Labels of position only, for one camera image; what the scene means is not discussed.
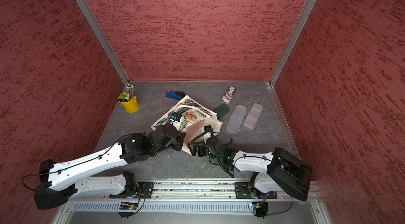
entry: ventilation grille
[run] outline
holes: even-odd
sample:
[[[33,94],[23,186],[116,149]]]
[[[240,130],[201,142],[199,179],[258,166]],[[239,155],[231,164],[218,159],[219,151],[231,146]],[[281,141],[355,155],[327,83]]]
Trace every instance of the ventilation grille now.
[[[76,201],[72,211],[78,212],[116,212],[119,202]]]
[[[249,212],[246,202],[148,202],[144,211],[180,211],[180,212]]]
[[[103,211],[117,212],[120,202],[100,202],[100,201],[76,201],[72,211]],[[247,202],[195,202],[195,201],[146,201],[141,211],[143,212],[222,212],[222,213],[249,213]]]

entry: marker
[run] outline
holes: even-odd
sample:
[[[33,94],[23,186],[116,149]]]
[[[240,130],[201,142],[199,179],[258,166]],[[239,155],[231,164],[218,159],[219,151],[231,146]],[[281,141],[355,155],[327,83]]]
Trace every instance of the marker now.
[[[122,98],[124,98],[125,100],[128,100],[128,97],[126,97],[126,96],[123,95],[123,94],[120,94],[119,96],[122,97]]]

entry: aluminum frame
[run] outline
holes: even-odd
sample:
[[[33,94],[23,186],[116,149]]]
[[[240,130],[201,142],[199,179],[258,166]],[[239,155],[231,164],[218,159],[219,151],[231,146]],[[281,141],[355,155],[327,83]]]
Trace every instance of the aluminum frame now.
[[[165,180],[137,180],[138,183],[153,181],[155,183],[151,198],[145,199],[149,205],[153,205],[158,202],[165,202],[165,204],[173,204],[175,202],[184,202],[185,204],[190,202],[206,202],[207,204],[212,202],[224,202],[226,204],[239,204],[246,202],[250,204],[252,199],[237,199],[235,196],[235,182],[249,182],[248,179],[241,178],[218,178],[218,179],[165,179]],[[267,199],[266,201],[291,201],[291,197],[284,191],[277,191],[277,199]],[[115,204],[123,201],[122,198],[109,198],[108,195],[91,196],[83,198],[75,198],[72,201],[68,201],[66,204],[59,208],[57,216],[52,224],[65,224],[71,212],[76,211],[74,206],[77,203],[83,203],[87,205],[105,204],[110,202]],[[316,220],[318,224],[331,224],[329,222],[329,216],[327,215],[326,208],[323,204],[323,199],[319,193],[317,181],[311,181],[310,190],[308,193],[308,201],[311,202]],[[93,208],[92,212],[105,211],[102,208]],[[246,211],[235,214],[246,214]]]
[[[83,12],[84,16],[86,17],[87,21],[89,22],[90,27],[93,29],[94,34],[99,39],[101,46],[103,46],[104,51],[111,60],[111,63],[113,64],[115,70],[119,74],[119,77],[124,82],[124,84],[129,83],[128,76],[126,75],[121,63],[119,62],[117,56],[115,55],[113,48],[108,42],[107,37],[104,35],[104,32],[101,29],[99,23],[97,22],[92,10],[90,9],[89,4],[86,2],[86,0],[76,0],[76,2],[81,11]]]
[[[306,19],[308,18],[309,14],[311,13],[311,10],[312,10],[315,2],[316,2],[316,0],[306,0],[305,1],[304,6],[302,7],[301,13],[294,26],[294,29],[292,30],[291,36],[288,39],[286,48],[284,49],[284,52],[281,55],[280,61],[277,64],[276,70],[274,71],[274,73],[271,77],[270,85],[272,87],[274,87],[277,79],[279,78],[281,71],[282,71],[284,65],[286,64],[288,57],[290,56],[292,48],[294,47],[295,42],[297,41],[298,36],[300,35],[301,30],[304,27]]]
[[[300,158],[300,154],[298,153],[297,147],[295,145],[294,139],[292,137],[290,127],[288,126],[286,117],[284,116],[283,109],[281,108],[280,101],[278,100],[276,91],[274,86],[271,85],[270,82],[266,82],[267,90],[269,91],[269,95],[271,100],[273,101],[274,109],[276,110],[276,114],[280,119],[280,126],[283,130],[284,136],[286,137],[286,143],[289,149],[291,149],[292,154],[296,157]]]

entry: black cable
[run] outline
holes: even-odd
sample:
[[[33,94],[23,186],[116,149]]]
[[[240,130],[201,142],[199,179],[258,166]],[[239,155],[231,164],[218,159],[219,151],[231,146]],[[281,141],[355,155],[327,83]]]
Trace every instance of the black cable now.
[[[292,197],[291,197],[291,204],[290,204],[290,207],[289,207],[286,211],[290,210],[291,206],[292,206]],[[278,213],[268,213],[268,214],[266,214],[264,217],[270,216],[270,215],[276,215],[276,214],[280,214],[280,213],[285,213],[286,211],[282,211],[282,212],[278,212]]]
[[[211,132],[211,135],[212,135],[212,134],[214,133],[214,130],[213,130],[212,128],[206,130],[206,131],[203,132],[202,134],[200,134],[200,135],[198,135],[197,137],[195,137],[194,139],[192,139],[192,140],[190,141],[190,145],[191,145],[191,144],[194,144],[194,141],[196,141],[198,138],[201,138],[202,136],[204,136],[205,134],[207,134],[207,133],[209,133],[209,132]]]
[[[160,149],[161,149],[161,147],[159,147],[158,150],[153,155],[151,155],[151,157],[155,157],[158,154]]]
[[[144,198],[141,194],[139,194],[139,195],[143,198],[143,203],[142,203],[142,206],[139,207],[139,209],[138,209],[134,214],[136,214],[137,212],[139,212],[139,211],[142,209],[143,205],[145,204],[145,198]]]
[[[212,157],[208,158],[208,161],[209,161],[211,164],[214,164],[214,165],[219,166],[219,164],[218,164],[218,163],[213,163],[213,162],[211,162],[211,159],[213,159],[213,160],[214,160],[214,158],[212,158]]]
[[[244,154],[243,156],[241,156],[241,157],[239,157],[238,159],[236,159],[236,161],[234,161],[234,163],[236,163],[239,159],[246,158],[246,157],[255,157],[255,158],[259,158],[259,159],[264,159],[264,160],[266,160],[266,161],[271,161],[271,160],[267,159],[266,156],[263,156],[263,157],[259,157],[259,156],[247,156],[247,155]]]
[[[94,158],[92,158],[92,159],[90,159],[90,160],[87,160],[87,161],[84,161],[84,162],[81,162],[81,163],[78,163],[78,164],[69,166],[69,167],[67,167],[67,168],[63,168],[63,169],[57,170],[57,171],[23,176],[23,178],[21,178],[21,183],[23,184],[23,186],[24,186],[25,188],[27,188],[27,189],[29,189],[29,190],[31,190],[31,191],[35,191],[34,189],[28,187],[28,186],[24,183],[24,178],[26,178],[26,177],[28,177],[28,176],[39,176],[39,175],[49,175],[49,174],[53,174],[53,173],[58,173],[58,172],[65,171],[65,170],[67,170],[67,169],[69,169],[69,168],[75,167],[75,166],[77,166],[77,165],[81,165],[81,164],[83,164],[83,163],[86,163],[86,162],[89,162],[89,161],[92,161],[92,160],[95,160],[95,159],[101,159],[102,156],[104,156],[105,154],[107,154],[108,151],[109,151],[118,141],[120,141],[120,140],[121,140],[123,137],[125,137],[125,136],[130,136],[130,134],[122,135],[121,137],[119,137],[119,139],[116,140],[116,141],[114,142],[114,144],[111,145],[110,148],[109,148],[107,151],[105,151],[103,154],[101,154],[101,155],[99,155],[99,156],[97,156],[97,157],[94,157]]]

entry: marble-patterned surface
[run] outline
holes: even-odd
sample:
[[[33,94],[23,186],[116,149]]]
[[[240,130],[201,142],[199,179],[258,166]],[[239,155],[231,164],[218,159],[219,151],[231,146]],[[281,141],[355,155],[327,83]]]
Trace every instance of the marble-patterned surface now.
[[[127,113],[119,105],[110,120],[97,151],[110,146],[120,136],[133,132],[151,132],[150,125],[158,120],[178,100],[165,97],[168,90],[183,91],[201,105],[214,109],[220,105],[221,98],[229,86],[236,88],[234,98],[229,104],[230,112],[221,121],[222,132],[236,105],[247,108],[247,116],[253,103],[264,106],[253,130],[242,125],[238,133],[229,133],[234,141],[233,149],[247,152],[271,152],[275,147],[286,148],[282,129],[272,101],[264,82],[135,82],[134,91],[138,97],[140,108],[135,113]],[[219,139],[227,142],[227,135],[220,134]],[[175,179],[175,178],[217,178],[229,177],[220,167],[208,162],[208,157],[191,156],[183,151],[168,149],[147,161],[135,162],[119,168],[110,169],[98,175],[116,175],[123,171],[131,171],[137,179]],[[235,172],[235,177],[250,177],[249,172]]]
[[[405,0],[316,0],[275,90],[333,223],[405,223]]]
[[[269,80],[305,3],[86,1],[134,80]]]
[[[0,223],[49,224],[22,177],[90,154],[124,84],[75,0],[0,1]]]

